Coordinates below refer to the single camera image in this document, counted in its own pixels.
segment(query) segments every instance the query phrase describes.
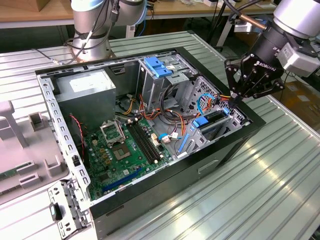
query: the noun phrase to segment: metal bracket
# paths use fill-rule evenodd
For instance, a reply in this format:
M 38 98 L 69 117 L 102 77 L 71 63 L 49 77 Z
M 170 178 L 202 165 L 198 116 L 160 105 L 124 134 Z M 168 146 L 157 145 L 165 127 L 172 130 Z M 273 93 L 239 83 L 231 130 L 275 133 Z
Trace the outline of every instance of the metal bracket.
M 61 239 L 81 231 L 92 221 L 88 210 L 82 212 L 80 210 L 75 195 L 75 184 L 77 184 L 75 179 L 62 180 L 48 189 L 51 203 L 57 204 L 62 214 L 62 219 L 57 222 Z

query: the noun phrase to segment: ram slot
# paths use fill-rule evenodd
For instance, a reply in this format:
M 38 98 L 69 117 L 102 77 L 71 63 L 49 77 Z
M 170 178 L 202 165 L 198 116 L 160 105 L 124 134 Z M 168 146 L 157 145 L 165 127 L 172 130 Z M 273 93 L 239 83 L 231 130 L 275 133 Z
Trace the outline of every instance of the ram slot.
M 159 153 L 155 150 L 154 146 L 151 144 L 139 125 L 134 124 L 127 126 L 127 129 L 129 130 L 138 147 L 143 152 L 149 164 L 153 164 L 155 160 L 160 160 Z

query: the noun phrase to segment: green circuit board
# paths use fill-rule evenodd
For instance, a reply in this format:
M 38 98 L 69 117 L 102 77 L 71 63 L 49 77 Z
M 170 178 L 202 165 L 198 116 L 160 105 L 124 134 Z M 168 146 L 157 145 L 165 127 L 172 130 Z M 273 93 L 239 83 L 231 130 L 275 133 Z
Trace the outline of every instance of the green circuit board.
M 138 124 L 145 131 L 148 131 L 150 135 L 154 133 L 145 119 L 140 120 Z M 101 131 L 91 133 L 85 137 L 89 149 L 88 157 L 90 168 L 87 169 L 87 172 L 91 179 L 89 193 L 92 200 L 96 200 L 108 192 L 114 191 L 172 161 L 166 147 L 161 145 L 162 147 L 155 147 L 154 149 L 162 155 L 163 158 L 161 158 L 158 163 L 150 164 L 130 134 L 128 127 L 121 125 L 121 129 L 125 136 L 125 142 L 122 144 L 119 142 L 112 147 L 107 146 Z M 123 181 L 126 178 L 129 179 L 108 191 L 103 191 L 106 186 L 113 186 L 112 184 Z

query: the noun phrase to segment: red wire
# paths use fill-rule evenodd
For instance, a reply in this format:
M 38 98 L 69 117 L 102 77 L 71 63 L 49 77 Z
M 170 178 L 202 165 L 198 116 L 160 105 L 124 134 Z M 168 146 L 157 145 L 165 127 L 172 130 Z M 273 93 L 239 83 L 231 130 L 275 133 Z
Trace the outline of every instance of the red wire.
M 84 144 L 84 135 L 82 133 L 82 129 L 81 129 L 81 125 L 78 121 L 78 119 L 76 119 L 74 116 L 70 115 L 71 118 L 73 118 L 73 120 L 75 120 L 76 124 L 78 125 L 78 128 L 80 130 L 80 135 L 81 135 L 81 145 L 82 145 L 82 158 L 85 157 L 85 144 Z

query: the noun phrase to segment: pci slot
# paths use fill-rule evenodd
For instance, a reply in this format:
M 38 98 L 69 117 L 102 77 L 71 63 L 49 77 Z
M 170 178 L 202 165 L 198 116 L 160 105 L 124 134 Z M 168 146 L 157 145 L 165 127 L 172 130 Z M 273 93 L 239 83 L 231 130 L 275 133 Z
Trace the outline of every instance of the pci slot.
M 161 158 L 159 153 L 146 137 L 145 132 L 138 124 L 127 125 L 127 129 L 138 147 L 143 152 L 149 164 L 153 164 L 155 160 L 160 161 Z
M 105 187 L 102 188 L 102 192 L 106 192 L 108 190 L 111 190 L 113 188 L 116 188 L 118 186 L 120 186 L 121 184 L 132 180 L 133 178 L 135 178 L 136 176 L 138 176 L 139 172 L 142 170 L 142 168 L 139 168 L 138 170 L 136 170 L 135 172 L 131 173 L 128 176 L 125 176 L 124 178 L 119 179 L 118 181 L 115 181 L 114 183 L 111 183 Z

